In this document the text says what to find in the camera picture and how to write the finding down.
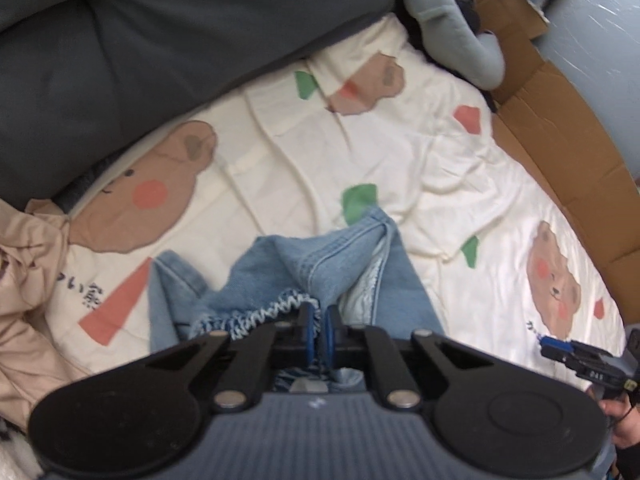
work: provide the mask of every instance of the red shape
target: red shape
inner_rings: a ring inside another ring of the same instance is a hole
[[[604,319],[604,301],[600,298],[593,306],[593,315],[596,319]]]
[[[145,290],[150,268],[151,258],[147,258],[98,308],[78,322],[91,339],[102,346],[111,343]]]
[[[549,276],[549,264],[546,262],[546,260],[543,260],[542,258],[539,258],[536,262],[536,272],[538,274],[538,277],[541,280],[544,280],[545,278],[547,278]]]
[[[569,319],[569,309],[566,307],[566,303],[564,301],[558,302],[558,316],[560,316],[560,319]]]
[[[453,118],[465,127],[467,133],[480,135],[480,108],[460,105],[453,112]]]
[[[347,82],[342,85],[342,88],[338,90],[338,94],[345,99],[355,101],[358,98],[358,86],[351,79],[348,79]]]
[[[159,180],[145,180],[133,190],[133,203],[138,209],[160,207],[169,196],[169,190]]]

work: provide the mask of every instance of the bear face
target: bear face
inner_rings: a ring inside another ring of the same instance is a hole
[[[380,99],[395,97],[404,89],[404,68],[396,58],[378,52],[329,97],[328,109],[340,115],[371,110]]]
[[[558,339],[567,339],[580,308],[580,285],[567,267],[556,235],[547,222],[540,222],[529,253],[527,276],[542,323]]]
[[[216,142],[207,123],[179,125],[82,210],[71,222],[69,243],[121,254],[154,243],[187,209]]]

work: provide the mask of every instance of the green shape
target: green shape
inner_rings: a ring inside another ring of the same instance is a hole
[[[480,240],[478,240],[477,236],[472,236],[465,242],[462,246],[462,252],[466,258],[466,264],[470,269],[476,268],[476,260],[478,259],[478,244]]]
[[[378,186],[358,184],[342,194],[342,214],[347,225],[353,225],[362,218],[367,208],[378,204]]]
[[[298,86],[298,96],[306,101],[318,88],[318,81],[309,72],[296,70],[296,85]]]

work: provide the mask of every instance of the pink cloth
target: pink cloth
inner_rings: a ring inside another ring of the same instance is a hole
[[[68,231],[50,201],[21,213],[0,200],[0,415],[21,428],[38,400],[86,376],[29,323],[52,293]]]

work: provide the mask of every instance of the brown cardboard sheet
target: brown cardboard sheet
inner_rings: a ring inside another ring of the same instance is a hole
[[[636,184],[587,103],[531,44],[546,29],[536,11],[525,0],[477,1],[482,26],[497,35],[507,65],[493,92],[496,142],[560,206],[625,323],[640,322]]]

